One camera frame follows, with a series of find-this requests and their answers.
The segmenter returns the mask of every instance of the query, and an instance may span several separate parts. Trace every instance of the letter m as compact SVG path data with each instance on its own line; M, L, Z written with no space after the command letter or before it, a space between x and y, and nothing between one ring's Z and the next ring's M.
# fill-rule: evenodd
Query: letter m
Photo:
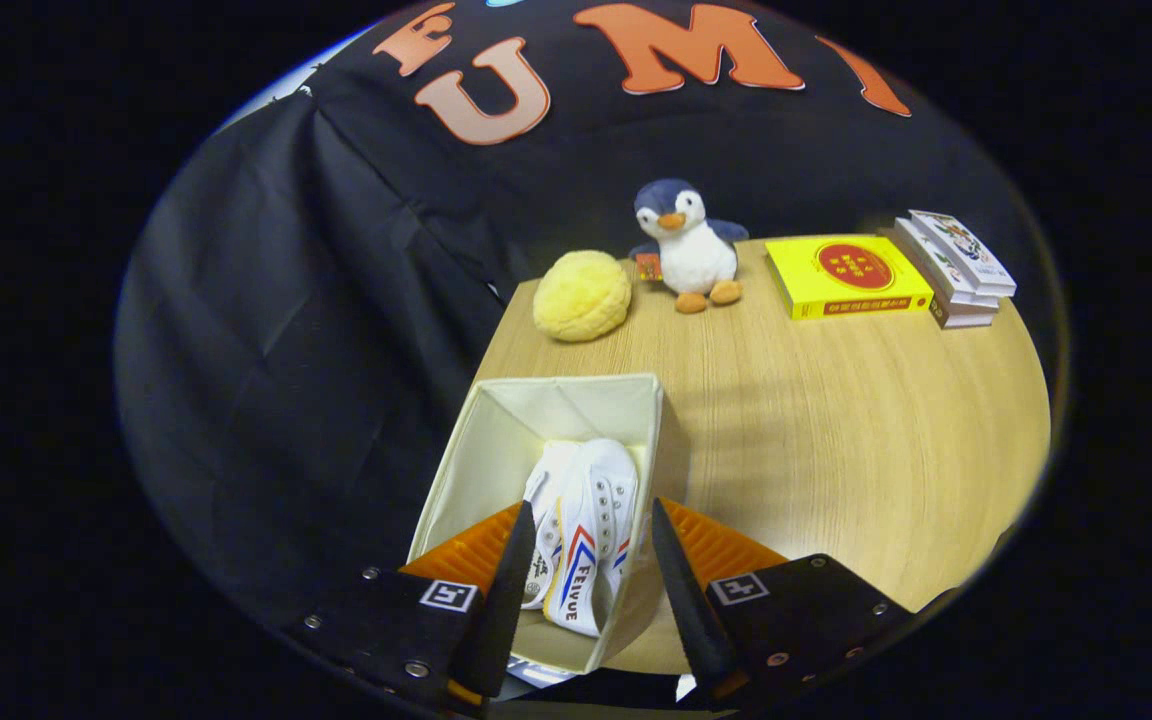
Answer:
M788 70L763 38L753 15L718 5L692 5L691 26L682 28L636 5L599 5L573 15L576 24L596 26L616 47L630 76L621 86L628 94L649 94L682 88L682 74L660 65L675 61L705 85L718 82L723 50L732 56L733 81L751 88L803 90L803 78Z

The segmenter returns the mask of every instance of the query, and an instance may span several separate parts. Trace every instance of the shoe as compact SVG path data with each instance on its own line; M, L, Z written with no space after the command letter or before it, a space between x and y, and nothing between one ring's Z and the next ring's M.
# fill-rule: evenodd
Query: shoe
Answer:
M558 516L554 509L558 498L562 495L562 484L568 462L579 444L550 442L541 452L540 461L536 462L531 475L526 477L522 498L531 503L531 520L536 528L536 551L532 552L531 564L526 568L524 591L522 591L523 611L538 611L545 604L545 593L553 581L553 569L558 564L558 553L562 551L561 533L558 532Z
M556 517L550 518L550 526L558 521L562 550L545 594L545 617L598 637L616 600L630 546L637 492L634 458L613 439L582 444L568 462L562 488Z

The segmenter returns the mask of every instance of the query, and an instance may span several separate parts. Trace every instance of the penguin's white belly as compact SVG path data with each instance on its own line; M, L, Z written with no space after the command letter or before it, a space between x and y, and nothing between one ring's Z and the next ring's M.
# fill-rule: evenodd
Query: penguin's white belly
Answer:
M660 247L660 275L669 290L708 295L714 285L736 276L736 251L708 227L696 228Z

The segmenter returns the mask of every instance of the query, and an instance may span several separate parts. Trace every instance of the red circle on book cover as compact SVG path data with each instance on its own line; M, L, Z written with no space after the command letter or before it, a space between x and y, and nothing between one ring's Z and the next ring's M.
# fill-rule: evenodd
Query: red circle on book cover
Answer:
M859 290L886 290L895 278L878 255L846 242L823 247L817 251L817 260L831 278Z

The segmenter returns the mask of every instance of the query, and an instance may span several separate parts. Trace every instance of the fabric box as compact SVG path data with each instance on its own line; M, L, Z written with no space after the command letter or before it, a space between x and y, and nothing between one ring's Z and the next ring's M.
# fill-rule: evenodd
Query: fabric box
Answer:
M493 511L522 500L547 441L616 439L639 471L626 578L599 638L521 611L513 654L584 674L623 650L649 626L664 583L650 541L657 495L682 500L687 445L653 374L492 379L468 393L420 513L408 561L424 555ZM668 477L658 477L664 469Z

